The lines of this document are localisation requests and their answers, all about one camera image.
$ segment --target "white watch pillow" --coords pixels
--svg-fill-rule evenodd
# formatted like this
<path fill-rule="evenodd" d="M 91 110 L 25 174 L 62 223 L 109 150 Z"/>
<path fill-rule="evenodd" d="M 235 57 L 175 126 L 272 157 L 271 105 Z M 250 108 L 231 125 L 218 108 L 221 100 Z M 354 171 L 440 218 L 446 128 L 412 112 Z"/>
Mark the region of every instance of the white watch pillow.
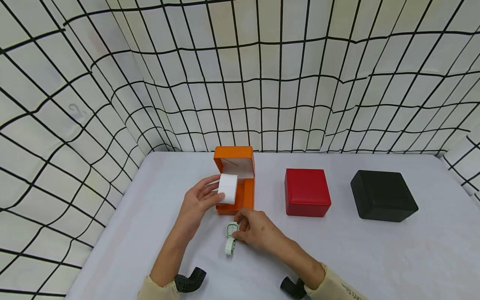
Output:
<path fill-rule="evenodd" d="M 221 174 L 218 183 L 218 192 L 225 193 L 225 198 L 218 204 L 234 204 L 235 195 L 237 194 L 237 175 Z"/>

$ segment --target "white watch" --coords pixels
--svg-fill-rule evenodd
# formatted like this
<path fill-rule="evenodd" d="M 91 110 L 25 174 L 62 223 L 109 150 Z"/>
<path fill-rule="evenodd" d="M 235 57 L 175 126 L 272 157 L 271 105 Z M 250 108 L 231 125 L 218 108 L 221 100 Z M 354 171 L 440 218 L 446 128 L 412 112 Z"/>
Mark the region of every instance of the white watch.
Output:
<path fill-rule="evenodd" d="M 235 231 L 240 229 L 237 222 L 230 222 L 227 225 L 227 244 L 225 245 L 225 254 L 230 256 L 233 254 L 233 250 L 235 249 L 235 239 L 232 237 L 232 234 Z"/>

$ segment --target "black watch box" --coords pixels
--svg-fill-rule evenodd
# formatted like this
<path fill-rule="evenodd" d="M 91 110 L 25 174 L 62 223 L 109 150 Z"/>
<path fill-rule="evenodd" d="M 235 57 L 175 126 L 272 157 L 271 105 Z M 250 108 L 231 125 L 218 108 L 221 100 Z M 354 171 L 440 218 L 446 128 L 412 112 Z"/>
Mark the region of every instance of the black watch box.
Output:
<path fill-rule="evenodd" d="M 400 173 L 359 170 L 350 185 L 362 219 L 401 222 L 419 209 Z"/>

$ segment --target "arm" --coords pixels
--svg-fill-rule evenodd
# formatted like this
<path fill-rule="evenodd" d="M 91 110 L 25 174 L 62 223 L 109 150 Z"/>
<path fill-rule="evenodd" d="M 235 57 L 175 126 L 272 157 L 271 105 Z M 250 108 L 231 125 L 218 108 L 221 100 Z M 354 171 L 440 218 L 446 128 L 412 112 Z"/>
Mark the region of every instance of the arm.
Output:
<path fill-rule="evenodd" d="M 138 300 L 176 300 L 180 295 L 174 279 L 187 248 L 197 232 L 205 212 L 218 204 L 225 195 L 213 190 L 218 188 L 220 175 L 199 181 L 185 194 L 179 215 L 170 234 L 158 254 L 150 275 L 138 293 Z"/>
<path fill-rule="evenodd" d="M 303 280 L 312 300 L 368 300 L 287 238 L 264 212 L 242 208 L 234 220 L 240 223 L 240 231 L 233 237 L 278 257 Z"/>

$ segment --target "orange watch box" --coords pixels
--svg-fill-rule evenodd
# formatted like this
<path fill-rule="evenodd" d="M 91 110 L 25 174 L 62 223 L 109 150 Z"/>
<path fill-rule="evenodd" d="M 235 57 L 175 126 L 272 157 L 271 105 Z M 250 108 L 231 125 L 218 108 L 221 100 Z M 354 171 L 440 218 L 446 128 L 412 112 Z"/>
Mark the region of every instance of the orange watch box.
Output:
<path fill-rule="evenodd" d="M 249 146 L 218 146 L 213 156 L 220 173 L 238 176 L 234 204 L 218 204 L 219 215 L 234 216 L 242 207 L 253 209 L 255 195 L 255 163 L 253 148 Z"/>

